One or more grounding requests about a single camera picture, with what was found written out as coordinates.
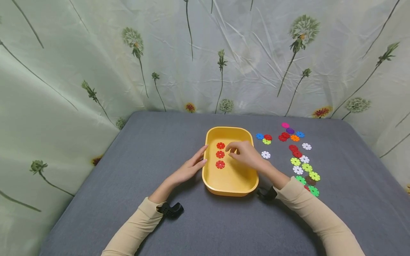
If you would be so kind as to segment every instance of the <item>flower stem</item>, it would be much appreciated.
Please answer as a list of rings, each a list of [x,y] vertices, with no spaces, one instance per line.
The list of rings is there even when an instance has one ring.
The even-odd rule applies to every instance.
[[[111,122],[111,119],[108,117],[107,112],[105,112],[105,109],[102,107],[101,103],[99,100],[97,100],[98,105],[100,105],[100,107],[102,108],[102,111],[104,111],[105,116],[108,118],[108,120]]]
[[[38,75],[36,75],[33,71],[31,71],[31,69],[29,69],[26,65],[23,64],[23,62],[21,62],[12,52],[10,52],[10,50],[6,47],[6,45],[4,45],[4,43],[0,40],[0,45],[2,45],[4,47],[4,49],[14,58],[16,59],[21,65],[23,65],[23,67],[25,67],[28,71],[30,71],[30,73],[32,73],[35,77],[37,77],[38,79],[40,79],[40,81],[42,81],[43,83],[47,84],[44,80],[42,80]],[[61,97],[63,97],[63,99],[65,99],[66,101],[68,101],[68,103],[71,104],[71,106],[73,106],[77,111],[78,109],[74,106],[73,103],[71,103],[71,101],[69,101],[66,97],[64,97],[61,93],[59,93],[56,89],[54,89],[51,85],[47,84],[48,87],[50,87],[53,91],[55,91],[56,93],[58,93],[58,95],[60,95]]]
[[[149,98],[148,97],[148,92],[147,92],[147,85],[145,84],[144,72],[142,71],[141,58],[138,58],[138,60],[139,60],[139,65],[141,66],[141,74],[142,74],[142,80],[144,81],[145,93],[147,94],[147,98]]]
[[[161,99],[162,105],[164,106],[164,110],[166,112],[165,105],[164,105],[164,102],[162,101],[161,95],[159,94],[159,91],[158,91],[158,88],[157,88],[157,82],[155,81],[155,79],[154,79],[154,84],[155,84],[155,89],[158,92],[159,98]]]
[[[37,35],[37,33],[36,33],[36,31],[34,30],[33,26],[31,26],[31,23],[30,23],[30,21],[28,20],[28,18],[26,17],[26,15],[24,14],[23,10],[20,8],[20,6],[16,3],[15,0],[11,0],[11,1],[14,3],[14,5],[17,7],[17,9],[21,12],[21,14],[23,15],[24,19],[27,21],[28,25],[30,26],[31,30],[33,31],[34,35],[36,36],[37,41],[40,43],[41,47],[44,49],[44,46],[43,46],[43,44],[41,43],[39,36]]]
[[[333,115],[336,113],[336,111],[337,111],[338,109],[340,109],[340,107],[341,107],[350,97],[352,97],[358,90],[360,90],[360,88],[363,87],[363,85],[365,85],[365,84],[367,83],[367,81],[370,79],[370,77],[374,74],[374,72],[376,71],[376,69],[377,69],[379,66],[380,66],[380,65],[376,65],[376,67],[374,68],[373,72],[372,72],[372,73],[370,74],[370,76],[366,79],[366,81],[365,81],[357,90],[355,90],[354,93],[352,93],[352,95],[350,95],[349,97],[347,97],[347,99],[345,99],[345,100],[342,102],[342,104],[340,104],[340,106],[338,106],[338,107],[336,108],[335,111],[333,111],[333,114],[330,116],[330,118],[333,117]]]
[[[401,141],[399,141],[394,147],[392,147],[389,151],[387,151],[384,155],[380,156],[379,158],[384,157],[385,155],[387,155],[388,153],[390,153],[395,147],[397,147],[400,143],[402,143],[405,139],[407,139],[407,137],[410,136],[410,134],[407,134],[406,137],[404,137]]]
[[[215,114],[216,114],[216,110],[218,109],[219,99],[221,98],[221,93],[222,93],[222,87],[223,87],[223,71],[221,71],[221,82],[222,82],[221,91],[219,92],[218,101],[216,102]]]
[[[410,112],[407,113],[407,115],[398,124],[396,124],[395,128],[398,127],[399,124],[401,124],[401,122],[404,121],[404,119],[406,119],[409,115],[410,115]]]
[[[191,37],[191,56],[192,56],[192,61],[194,61],[194,50],[192,49],[192,35],[191,35],[191,28],[189,26],[189,19],[188,19],[188,1],[187,1],[187,23],[188,23],[188,30],[189,30],[189,36]]]
[[[78,13],[77,9],[75,8],[73,2],[72,2],[71,0],[69,0],[69,1],[70,1],[71,5],[73,6],[74,11],[77,13],[78,18],[80,18],[81,23],[84,25],[84,27],[85,27],[85,29],[87,30],[87,32],[90,33],[90,31],[88,31],[88,28],[85,26],[84,21],[82,21],[82,19],[81,19],[81,17],[80,17],[80,14]]]
[[[44,175],[41,173],[41,172],[39,172],[39,174],[40,174],[40,176],[49,184],[49,185],[51,185],[52,187],[55,187],[55,188],[57,188],[57,189],[59,189],[59,190],[61,190],[61,191],[63,191],[63,192],[65,192],[65,193],[67,193],[67,194],[69,194],[70,196],[72,196],[72,197],[74,197],[74,195],[73,194],[71,194],[71,193],[69,193],[69,192],[67,192],[67,191],[65,191],[64,189],[62,189],[62,188],[59,188],[59,187],[57,187],[57,186],[55,186],[55,185],[53,185],[53,184],[51,184],[47,179],[46,179],[46,177],[44,177]]]
[[[370,48],[373,46],[374,42],[376,42],[376,40],[379,38],[379,36],[382,34],[384,27],[386,26],[387,21],[389,21],[389,19],[391,18],[394,9],[396,8],[396,6],[398,5],[398,3],[400,2],[400,0],[397,0],[396,4],[394,5],[392,11],[389,14],[389,17],[387,17],[387,20],[384,22],[382,29],[380,30],[379,34],[377,35],[376,39],[373,40],[373,42],[371,43],[370,47],[367,49],[366,53],[363,55],[362,59],[366,56],[366,54],[370,51]]]
[[[285,75],[283,76],[283,79],[282,79],[282,83],[280,84],[280,87],[279,87],[278,95],[277,95],[276,97],[279,97],[280,90],[282,89],[283,81],[285,80],[285,77],[286,77],[286,74],[287,74],[287,72],[288,72],[288,70],[289,70],[289,68],[290,68],[290,65],[292,65],[292,62],[293,62],[293,59],[295,58],[295,55],[296,55],[296,52],[293,53],[292,59],[290,60],[289,65],[287,66]]]
[[[36,207],[33,207],[33,206],[31,206],[31,205],[25,204],[25,203],[23,203],[23,202],[20,202],[20,201],[14,199],[14,198],[9,197],[8,195],[6,195],[6,194],[5,194],[3,191],[1,191],[1,190],[0,190],[0,195],[3,196],[5,199],[7,199],[7,200],[9,200],[9,201],[12,201],[12,202],[17,203],[17,204],[22,205],[22,206],[25,206],[25,207],[27,207],[27,208],[29,208],[29,209],[34,210],[34,211],[41,212],[41,210],[40,210],[40,209],[37,209]]]
[[[347,117],[350,113],[351,113],[351,111],[349,111],[349,113],[347,113],[347,114],[342,118],[342,120],[343,120],[345,117]]]
[[[296,94],[296,90],[298,89],[298,86],[299,86],[299,84],[302,82],[302,79],[303,79],[304,77],[305,77],[305,76],[302,76],[302,78],[299,80],[298,85],[296,86],[295,91],[293,92],[292,100],[290,101],[289,108],[287,109],[287,112],[286,112],[285,116],[289,113],[290,106],[292,105],[293,98],[295,97],[295,94]]]

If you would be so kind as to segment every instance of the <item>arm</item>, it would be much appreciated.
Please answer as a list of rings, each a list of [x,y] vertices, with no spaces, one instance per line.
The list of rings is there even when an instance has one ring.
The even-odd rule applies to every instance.
[[[328,256],[364,255],[355,236],[332,210],[294,177],[290,179],[264,160],[249,142],[230,143],[226,147],[228,150],[229,156],[256,169],[272,182],[278,193],[277,198],[313,229],[322,240]]]
[[[101,256],[134,256],[142,241],[156,228],[162,219],[157,212],[172,190],[192,178],[206,163],[201,160],[207,145],[203,146],[191,159],[186,161],[177,171],[139,205],[137,211],[115,233]]]

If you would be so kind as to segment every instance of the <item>white snowflake disc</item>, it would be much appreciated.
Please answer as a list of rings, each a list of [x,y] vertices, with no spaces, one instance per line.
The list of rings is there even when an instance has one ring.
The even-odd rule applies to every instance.
[[[269,159],[271,157],[271,153],[269,153],[267,151],[262,151],[262,153],[260,155],[265,159]]]
[[[303,143],[302,147],[306,150],[311,150],[312,149],[312,146],[310,144],[307,144],[307,143]]]
[[[307,157],[305,155],[299,157],[299,159],[301,160],[302,163],[309,163],[310,162],[309,157]]]
[[[303,174],[303,169],[300,166],[294,166],[293,167],[293,171],[297,174],[297,175],[302,175]]]

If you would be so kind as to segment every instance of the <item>yellow plastic tray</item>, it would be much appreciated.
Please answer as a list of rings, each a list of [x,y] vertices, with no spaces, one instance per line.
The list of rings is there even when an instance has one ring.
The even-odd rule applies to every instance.
[[[231,197],[243,197],[254,191],[259,183],[256,170],[234,160],[225,152],[226,146],[232,141],[249,141],[253,145],[252,135],[245,129],[238,127],[214,127],[206,134],[205,144],[208,148],[204,153],[204,158],[208,160],[202,169],[202,180],[207,189],[216,195]],[[225,148],[223,158],[218,158],[216,152],[219,151],[216,145],[222,142]],[[225,162],[223,169],[216,167],[216,162]]]

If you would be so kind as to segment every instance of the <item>left hand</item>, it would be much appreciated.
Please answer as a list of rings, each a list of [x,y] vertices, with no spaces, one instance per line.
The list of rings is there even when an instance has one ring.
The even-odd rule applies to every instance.
[[[178,170],[171,174],[168,179],[174,184],[181,184],[192,178],[206,164],[207,160],[202,160],[202,158],[207,148],[208,145],[205,145],[199,149],[191,159],[186,161]]]

